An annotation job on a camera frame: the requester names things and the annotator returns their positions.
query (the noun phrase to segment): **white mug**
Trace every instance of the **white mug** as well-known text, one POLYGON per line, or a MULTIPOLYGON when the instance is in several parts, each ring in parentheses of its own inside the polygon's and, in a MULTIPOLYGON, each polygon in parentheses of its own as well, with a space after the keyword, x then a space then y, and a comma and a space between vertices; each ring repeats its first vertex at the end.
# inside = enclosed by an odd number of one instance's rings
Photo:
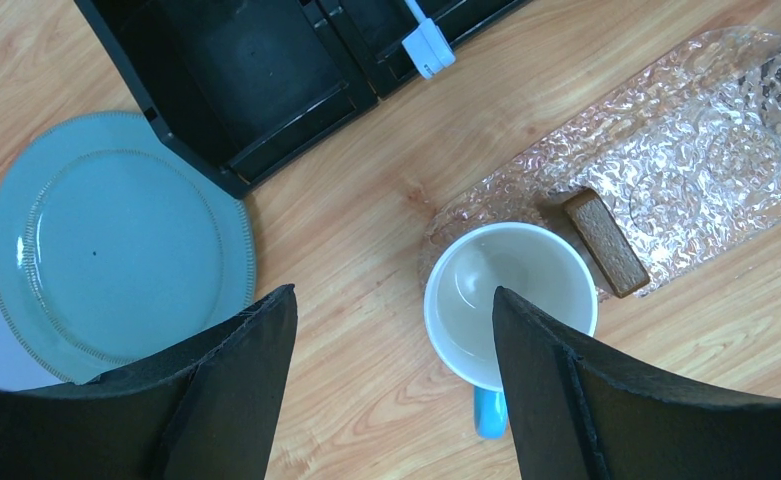
POLYGON ((496 223, 450 245, 425 287, 425 327, 443 363, 476 387, 475 425, 485 438, 502 436, 508 422, 493 340, 493 295, 500 285, 582 333, 596 330, 593 278, 558 235, 526 223, 496 223))

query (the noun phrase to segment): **plate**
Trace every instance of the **plate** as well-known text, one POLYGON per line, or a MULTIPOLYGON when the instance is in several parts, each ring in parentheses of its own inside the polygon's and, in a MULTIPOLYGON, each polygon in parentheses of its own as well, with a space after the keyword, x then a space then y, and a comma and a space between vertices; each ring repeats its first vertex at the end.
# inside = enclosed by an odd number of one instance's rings
POLYGON ((104 112, 37 138, 0 188, 0 307, 44 368, 85 383, 252 303, 245 206, 104 112))

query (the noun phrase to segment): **mug rim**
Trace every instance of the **mug rim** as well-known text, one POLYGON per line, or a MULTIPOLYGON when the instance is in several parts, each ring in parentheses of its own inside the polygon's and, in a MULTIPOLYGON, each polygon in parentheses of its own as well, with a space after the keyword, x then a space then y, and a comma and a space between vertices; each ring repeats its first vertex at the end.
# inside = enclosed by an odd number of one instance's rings
POLYGON ((428 334, 428 340, 431 343, 431 347, 434 349, 435 352, 437 352, 437 356, 440 357, 440 360, 443 362, 443 364, 449 367, 449 370, 454 372, 455 375, 464 379, 464 381, 471 383, 476 387, 483 388, 486 390, 493 390, 496 392, 503 391, 502 387, 497 385, 491 385, 486 382, 480 382, 473 379, 470 375, 467 375, 465 372, 461 371, 461 369, 456 368, 455 365, 453 365, 452 362, 450 362, 447 359, 447 356, 443 352, 442 347, 439 347, 438 343, 435 341, 433 324, 434 322, 439 321, 436 318, 437 307, 435 304, 437 300, 437 292, 435 290, 437 288, 437 279, 439 275, 443 273, 443 270, 445 269, 449 259, 454 256, 455 252, 457 252, 462 247, 467 245, 473 239, 485 233, 490 233, 499 230, 524 230, 526 232, 532 232, 534 234, 538 234, 542 237, 545 237, 548 241, 557 244, 558 247, 569 252, 570 256, 578 263, 582 273, 584 273, 585 280, 587 280, 587 284, 590 287, 591 296, 593 297, 592 299, 593 301, 591 302, 592 306, 591 306, 590 327, 588 329, 589 331, 583 333, 591 337, 596 333, 596 322, 599 315, 599 300, 596 292, 596 283, 593 280, 593 276, 590 273, 590 269, 587 267, 587 263, 584 261, 584 259, 578 253, 578 251, 576 251, 576 249, 569 244, 569 242, 564 240, 560 235, 550 230, 547 230, 546 228, 543 228, 538 225, 534 225, 532 223, 523 223, 523 222, 491 223, 489 225, 484 225, 475 228, 465 233, 454 242, 452 242, 452 244, 449 245, 449 247, 446 248, 446 250, 440 255, 440 257, 437 259, 437 262, 434 263, 434 268, 431 269, 431 273, 428 275, 428 281, 425 284, 425 293, 423 299, 424 300, 423 317, 425 321, 425 330, 426 333, 428 334))

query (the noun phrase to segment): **brown block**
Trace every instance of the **brown block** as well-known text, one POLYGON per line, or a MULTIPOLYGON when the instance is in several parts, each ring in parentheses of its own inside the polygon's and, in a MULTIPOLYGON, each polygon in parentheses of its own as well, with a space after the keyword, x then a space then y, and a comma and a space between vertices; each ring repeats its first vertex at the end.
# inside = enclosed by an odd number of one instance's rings
POLYGON ((614 295, 623 298, 649 284, 649 273, 595 191, 583 190, 563 208, 614 295))

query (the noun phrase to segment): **black tray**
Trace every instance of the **black tray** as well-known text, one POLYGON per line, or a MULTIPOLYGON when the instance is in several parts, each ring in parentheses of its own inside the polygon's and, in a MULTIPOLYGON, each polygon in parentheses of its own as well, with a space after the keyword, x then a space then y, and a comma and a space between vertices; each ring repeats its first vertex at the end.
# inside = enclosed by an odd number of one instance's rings
MULTIPOLYGON (((457 44, 524 1, 420 4, 457 44)), ((76 3, 161 141, 236 198, 415 73, 403 0, 76 3)))

